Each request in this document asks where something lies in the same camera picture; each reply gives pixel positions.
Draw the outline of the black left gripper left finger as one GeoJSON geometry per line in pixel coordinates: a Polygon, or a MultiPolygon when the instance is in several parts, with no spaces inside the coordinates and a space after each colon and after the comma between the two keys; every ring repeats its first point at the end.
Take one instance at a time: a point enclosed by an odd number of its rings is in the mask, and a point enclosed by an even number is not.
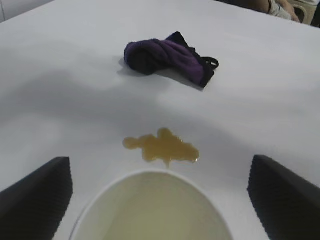
{"type": "Polygon", "coordinates": [[[0,193],[2,240],[51,240],[69,207],[69,157],[56,157],[0,193]]]}

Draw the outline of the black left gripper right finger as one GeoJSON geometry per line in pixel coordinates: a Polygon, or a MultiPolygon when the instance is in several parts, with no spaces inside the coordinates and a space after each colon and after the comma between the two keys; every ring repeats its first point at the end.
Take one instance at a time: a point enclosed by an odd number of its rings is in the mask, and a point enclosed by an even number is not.
{"type": "Polygon", "coordinates": [[[320,189],[265,155],[252,159],[247,192],[271,240],[320,238],[320,189]]]}

